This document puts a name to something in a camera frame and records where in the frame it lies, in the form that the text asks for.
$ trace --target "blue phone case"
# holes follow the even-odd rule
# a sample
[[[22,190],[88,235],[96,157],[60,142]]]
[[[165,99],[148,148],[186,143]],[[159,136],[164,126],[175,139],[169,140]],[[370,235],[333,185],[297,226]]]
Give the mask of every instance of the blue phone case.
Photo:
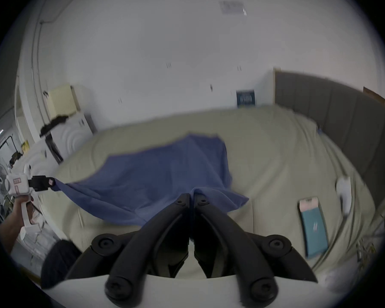
[[[321,210],[317,207],[301,212],[301,217],[304,227],[307,258],[312,258],[328,249]]]

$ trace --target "white controller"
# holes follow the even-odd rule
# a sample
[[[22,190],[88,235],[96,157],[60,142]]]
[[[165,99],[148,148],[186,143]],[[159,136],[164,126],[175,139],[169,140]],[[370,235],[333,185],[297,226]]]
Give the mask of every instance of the white controller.
[[[29,186],[29,177],[30,177],[30,166],[26,164],[24,166],[23,173],[10,173],[6,176],[5,186],[9,195],[11,196],[22,196],[28,195],[29,200],[21,204],[21,215],[24,223],[24,231],[28,234],[38,233],[41,231],[40,225],[36,223],[31,223],[29,214],[27,213],[27,203],[31,201],[31,189]]]

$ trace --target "bed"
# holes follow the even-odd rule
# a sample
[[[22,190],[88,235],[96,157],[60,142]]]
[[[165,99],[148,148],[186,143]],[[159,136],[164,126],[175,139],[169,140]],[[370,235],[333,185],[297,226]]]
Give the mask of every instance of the bed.
[[[356,242],[385,210],[385,107],[326,79],[274,76],[275,105],[176,115],[103,131],[64,161],[55,177],[76,182],[96,172],[109,155],[165,145],[188,133],[216,134],[227,147],[232,190],[250,199],[230,217],[247,232],[286,236],[305,256],[297,203],[317,196],[329,249],[307,262],[316,273],[333,268],[354,254]],[[343,175],[351,177],[353,194],[345,219],[335,192]],[[40,201],[56,233],[80,250],[98,234],[138,229],[108,224],[62,192],[43,192]]]

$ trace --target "screw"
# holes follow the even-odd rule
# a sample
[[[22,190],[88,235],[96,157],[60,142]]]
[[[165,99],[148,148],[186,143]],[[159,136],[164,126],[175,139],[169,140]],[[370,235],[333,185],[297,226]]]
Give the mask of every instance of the screw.
[[[259,279],[251,286],[251,295],[257,301],[270,300],[275,297],[276,294],[276,286],[272,280],[268,278]]]
[[[105,293],[114,300],[126,300],[133,294],[133,286],[123,277],[110,276]]]
[[[273,241],[270,242],[270,247],[281,250],[284,248],[284,244],[279,239],[274,239]]]
[[[98,242],[98,246],[102,249],[108,248],[109,246],[111,246],[113,244],[114,244],[114,241],[112,239],[108,239],[108,238],[101,239]]]

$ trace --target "human arm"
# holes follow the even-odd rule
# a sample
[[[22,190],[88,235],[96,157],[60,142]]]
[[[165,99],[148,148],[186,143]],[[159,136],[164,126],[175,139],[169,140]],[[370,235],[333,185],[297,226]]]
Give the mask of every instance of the human arm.
[[[13,205],[13,212],[10,213],[7,218],[0,224],[0,240],[6,249],[7,253],[10,254],[13,249],[14,243],[20,233],[21,227],[23,227],[23,217],[21,214],[21,203],[27,202],[28,196],[19,196],[15,199]],[[31,219],[33,213],[33,205],[27,204],[27,213]]]

